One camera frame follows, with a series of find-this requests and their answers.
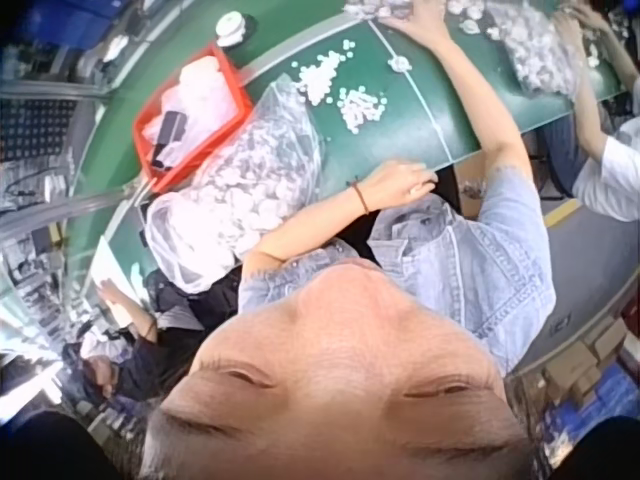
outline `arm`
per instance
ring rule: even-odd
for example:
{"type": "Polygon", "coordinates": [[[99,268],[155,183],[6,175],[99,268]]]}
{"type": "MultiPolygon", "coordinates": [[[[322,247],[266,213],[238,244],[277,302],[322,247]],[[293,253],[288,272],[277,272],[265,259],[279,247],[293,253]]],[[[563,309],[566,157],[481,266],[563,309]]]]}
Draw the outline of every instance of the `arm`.
{"type": "Polygon", "coordinates": [[[638,79],[638,69],[602,15],[595,12],[586,4],[569,4],[565,6],[571,14],[583,25],[600,33],[600,38],[609,54],[609,60],[618,78],[627,90],[633,92],[633,86],[638,79]]]}
{"type": "Polygon", "coordinates": [[[513,117],[483,75],[449,35],[436,0],[415,0],[410,21],[385,20],[438,58],[486,153],[487,171],[513,166],[533,181],[529,156],[513,117]]]}
{"type": "Polygon", "coordinates": [[[133,325],[142,338],[150,343],[158,343],[158,327],[153,317],[118,290],[118,287],[111,280],[102,282],[98,287],[98,294],[109,305],[109,308],[113,304],[122,307],[131,317],[133,325]]]}
{"type": "Polygon", "coordinates": [[[321,247],[366,209],[375,211],[418,200],[434,189],[435,181],[435,174],[422,164],[385,163],[358,185],[362,200],[355,188],[349,188],[302,209],[267,233],[245,257],[242,277],[276,270],[288,260],[321,247]]]}
{"type": "Polygon", "coordinates": [[[602,161],[608,136],[602,132],[598,100],[589,80],[587,56],[582,43],[582,31],[578,22],[565,13],[557,12],[553,23],[560,38],[578,54],[581,67],[578,91],[575,98],[576,135],[578,143],[597,162],[602,161]]]}

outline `light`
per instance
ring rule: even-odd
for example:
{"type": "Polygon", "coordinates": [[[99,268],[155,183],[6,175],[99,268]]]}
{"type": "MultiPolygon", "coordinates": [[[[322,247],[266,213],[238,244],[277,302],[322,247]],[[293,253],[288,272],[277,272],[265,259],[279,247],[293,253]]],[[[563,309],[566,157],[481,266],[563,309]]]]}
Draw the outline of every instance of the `light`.
{"type": "Polygon", "coordinates": [[[40,390],[45,388],[45,393],[47,393],[46,388],[49,388],[49,385],[55,387],[51,379],[62,369],[62,365],[62,362],[55,362],[31,380],[26,381],[6,395],[0,397],[0,425],[4,425],[11,420],[40,390]]]}

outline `blue bin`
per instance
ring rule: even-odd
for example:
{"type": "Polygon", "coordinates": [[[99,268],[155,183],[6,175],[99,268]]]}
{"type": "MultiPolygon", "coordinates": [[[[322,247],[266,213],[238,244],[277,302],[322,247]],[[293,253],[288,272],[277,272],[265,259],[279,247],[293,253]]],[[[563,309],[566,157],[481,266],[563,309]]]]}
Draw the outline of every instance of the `blue bin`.
{"type": "Polygon", "coordinates": [[[38,0],[20,31],[26,40],[91,50],[105,37],[111,24],[109,18],[60,0],[38,0]]]}

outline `yellow floor line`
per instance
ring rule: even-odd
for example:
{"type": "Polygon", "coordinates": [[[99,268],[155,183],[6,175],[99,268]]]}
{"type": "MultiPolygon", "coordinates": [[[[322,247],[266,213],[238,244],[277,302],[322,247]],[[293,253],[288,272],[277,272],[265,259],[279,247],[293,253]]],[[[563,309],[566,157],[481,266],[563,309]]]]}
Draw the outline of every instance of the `yellow floor line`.
{"type": "Polygon", "coordinates": [[[544,224],[547,228],[551,228],[565,221],[573,212],[580,208],[580,202],[575,198],[567,200],[558,208],[552,210],[544,216],[544,224]]]}

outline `bracelet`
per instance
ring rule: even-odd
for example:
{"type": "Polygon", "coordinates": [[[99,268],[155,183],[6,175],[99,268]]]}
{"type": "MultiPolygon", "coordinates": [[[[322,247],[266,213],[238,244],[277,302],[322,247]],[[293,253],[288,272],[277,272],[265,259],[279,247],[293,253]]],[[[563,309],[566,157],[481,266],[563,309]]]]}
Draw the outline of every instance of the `bracelet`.
{"type": "Polygon", "coordinates": [[[364,201],[364,196],[362,195],[362,192],[358,188],[358,182],[351,182],[351,186],[353,187],[353,189],[358,194],[358,198],[360,198],[360,202],[362,203],[362,206],[364,207],[365,213],[367,215],[369,215],[371,212],[369,211],[369,207],[367,207],[367,202],[364,201]]]}

